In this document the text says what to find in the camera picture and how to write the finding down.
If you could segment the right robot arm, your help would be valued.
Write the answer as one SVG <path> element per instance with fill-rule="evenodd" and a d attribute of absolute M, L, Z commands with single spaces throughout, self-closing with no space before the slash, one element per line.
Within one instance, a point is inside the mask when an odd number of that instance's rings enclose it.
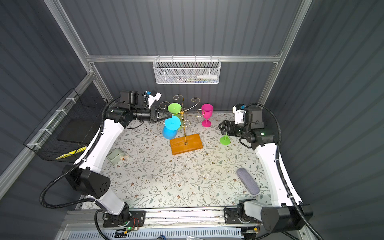
<path fill-rule="evenodd" d="M 241 145 L 251 149 L 260 160 L 269 183 L 271 204 L 257 200 L 241 200 L 237 208 L 225 208 L 226 224 L 262 225 L 268 234 L 298 231 L 313 216 L 310 205 L 303 204 L 297 194 L 280 155 L 281 129 L 265 128 L 259 104 L 233 107 L 234 121 L 223 121 L 219 129 L 225 139 L 239 137 Z"/>

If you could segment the pink wine glass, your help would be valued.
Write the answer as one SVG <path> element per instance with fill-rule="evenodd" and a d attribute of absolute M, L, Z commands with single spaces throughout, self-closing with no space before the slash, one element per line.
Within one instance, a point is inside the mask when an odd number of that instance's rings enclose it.
<path fill-rule="evenodd" d="M 212 125 L 211 121 L 209 120 L 213 114 L 213 106 L 211 104 L 204 104 L 201 107 L 204 121 L 202 122 L 202 126 L 205 128 L 208 128 Z"/>

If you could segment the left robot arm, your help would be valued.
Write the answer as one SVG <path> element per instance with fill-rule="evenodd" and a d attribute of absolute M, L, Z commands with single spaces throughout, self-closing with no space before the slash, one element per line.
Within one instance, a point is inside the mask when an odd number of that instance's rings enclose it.
<path fill-rule="evenodd" d="M 71 187 L 85 196 L 84 201 L 94 202 L 116 225 L 126 226 L 132 217 L 128 204 L 112 190 L 110 178 L 101 175 L 104 161 L 115 140 L 131 121 L 156 123 L 170 118 L 170 114 L 161 117 L 164 111 L 154 104 L 161 96 L 159 92 L 147 91 L 144 106 L 140 107 L 138 92 L 122 91 L 114 100 L 116 107 L 105 106 L 97 134 L 74 163 L 75 170 L 66 175 Z"/>

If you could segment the green wine glass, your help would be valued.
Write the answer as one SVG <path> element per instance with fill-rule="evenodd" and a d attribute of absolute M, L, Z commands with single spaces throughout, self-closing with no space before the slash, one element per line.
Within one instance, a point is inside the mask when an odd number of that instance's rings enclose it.
<path fill-rule="evenodd" d="M 179 113 L 182 110 L 182 106 L 178 103 L 172 103 L 168 106 L 168 111 L 172 113 L 172 116 L 176 116 L 180 119 Z"/>
<path fill-rule="evenodd" d="M 220 138 L 220 144 L 223 146 L 228 146 L 231 143 L 231 140 L 228 135 L 224 135 Z"/>

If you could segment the gold wire glass rack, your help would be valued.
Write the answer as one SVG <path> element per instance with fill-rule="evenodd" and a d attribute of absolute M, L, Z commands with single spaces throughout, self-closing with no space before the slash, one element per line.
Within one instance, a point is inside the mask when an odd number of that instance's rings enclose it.
<path fill-rule="evenodd" d="M 197 109 L 196 115 L 188 114 L 188 111 L 197 107 L 198 104 L 201 102 L 201 100 L 197 97 L 193 97 L 191 99 L 191 102 L 194 103 L 194 105 L 189 109 L 186 109 L 184 108 L 184 97 L 182 95 L 175 95 L 173 99 L 174 99 L 173 103 L 178 103 L 182 106 L 182 110 L 179 113 L 179 116 L 182 123 L 181 129 L 183 130 L 183 136 L 170 140 L 172 154 L 179 155 L 179 154 L 202 149 L 203 144 L 199 134 L 187 135 L 187 131 L 186 131 L 186 128 L 191 124 L 190 121 L 186 119 L 186 116 L 196 117 L 196 118 L 201 118 L 203 116 L 201 109 Z M 172 103 L 168 101 L 163 101 L 160 103 L 160 109 L 168 110 L 168 106 L 170 104 Z"/>

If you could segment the blue wine glass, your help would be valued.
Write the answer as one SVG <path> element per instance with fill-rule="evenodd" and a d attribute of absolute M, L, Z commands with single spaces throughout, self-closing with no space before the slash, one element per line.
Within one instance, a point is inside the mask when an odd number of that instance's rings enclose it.
<path fill-rule="evenodd" d="M 165 126 L 163 128 L 163 137 L 167 140 L 172 140 L 176 137 L 178 129 L 181 127 L 181 120 L 172 116 L 165 120 Z"/>

